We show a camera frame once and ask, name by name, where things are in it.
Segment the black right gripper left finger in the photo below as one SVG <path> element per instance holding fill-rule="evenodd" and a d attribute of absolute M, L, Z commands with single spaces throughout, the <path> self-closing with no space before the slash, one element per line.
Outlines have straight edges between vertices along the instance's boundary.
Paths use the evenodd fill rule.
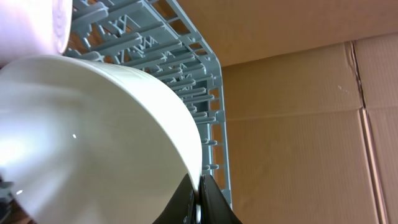
<path fill-rule="evenodd" d="M 189 175 L 178 185 L 163 212 L 153 224 L 194 224 L 195 194 Z"/>

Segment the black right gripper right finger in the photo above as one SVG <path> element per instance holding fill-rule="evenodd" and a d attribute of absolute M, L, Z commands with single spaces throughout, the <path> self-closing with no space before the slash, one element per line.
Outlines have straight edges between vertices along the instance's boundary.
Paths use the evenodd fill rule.
<path fill-rule="evenodd" d="M 200 205 L 202 224 L 242 224 L 211 175 L 201 176 Z"/>

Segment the white bowl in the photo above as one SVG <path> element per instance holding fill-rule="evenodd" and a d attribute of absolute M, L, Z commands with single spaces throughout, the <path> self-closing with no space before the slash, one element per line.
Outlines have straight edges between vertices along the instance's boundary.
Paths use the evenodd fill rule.
<path fill-rule="evenodd" d="M 201 139 L 180 97 L 142 70 L 61 56 L 1 70 L 1 177 L 37 223 L 152 223 Z"/>

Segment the grey dishwasher rack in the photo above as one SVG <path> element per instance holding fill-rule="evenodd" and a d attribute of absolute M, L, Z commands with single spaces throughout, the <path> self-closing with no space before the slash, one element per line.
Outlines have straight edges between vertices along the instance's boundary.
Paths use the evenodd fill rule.
<path fill-rule="evenodd" d="M 203 173 L 232 201 L 221 65 L 174 0 L 73 0 L 66 56 L 150 73 L 183 101 L 197 124 Z"/>

